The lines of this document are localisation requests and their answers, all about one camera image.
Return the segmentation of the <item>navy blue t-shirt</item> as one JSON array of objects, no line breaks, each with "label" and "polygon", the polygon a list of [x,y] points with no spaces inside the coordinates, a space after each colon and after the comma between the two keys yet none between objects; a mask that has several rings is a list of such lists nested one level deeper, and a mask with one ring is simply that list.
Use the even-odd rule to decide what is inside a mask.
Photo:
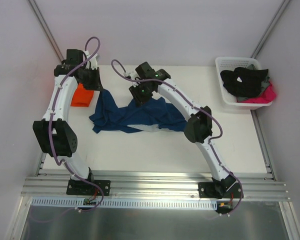
[{"label": "navy blue t-shirt", "polygon": [[159,130],[183,132],[187,123],[180,111],[163,97],[152,98],[140,107],[134,99],[127,106],[118,107],[108,90],[99,94],[94,114],[89,119],[93,122],[92,130],[97,134],[100,131],[128,134]]}]

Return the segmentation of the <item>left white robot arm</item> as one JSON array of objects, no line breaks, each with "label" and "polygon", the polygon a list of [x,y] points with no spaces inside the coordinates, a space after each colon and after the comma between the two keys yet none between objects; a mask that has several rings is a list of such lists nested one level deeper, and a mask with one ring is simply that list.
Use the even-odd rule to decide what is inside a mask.
[{"label": "left white robot arm", "polygon": [[89,91],[103,90],[98,53],[68,49],[66,59],[55,67],[53,74],[54,89],[48,108],[41,120],[33,122],[32,129],[42,152],[69,171],[83,194],[90,194],[95,182],[90,179],[90,168],[77,152],[78,138],[69,124],[69,113],[79,84]]}]

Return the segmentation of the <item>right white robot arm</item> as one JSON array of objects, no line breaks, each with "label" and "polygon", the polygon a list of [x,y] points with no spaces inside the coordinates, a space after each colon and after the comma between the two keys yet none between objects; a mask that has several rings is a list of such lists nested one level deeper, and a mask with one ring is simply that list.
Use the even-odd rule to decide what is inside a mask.
[{"label": "right white robot arm", "polygon": [[164,70],[154,70],[148,62],[139,65],[135,71],[125,73],[133,85],[129,91],[138,106],[148,102],[153,93],[165,97],[186,120],[183,130],[185,137],[194,143],[206,160],[212,181],[199,187],[200,195],[209,198],[243,198],[243,189],[238,178],[223,164],[222,157],[214,145],[213,123],[217,120],[212,116],[208,106],[201,107],[190,100]]}]

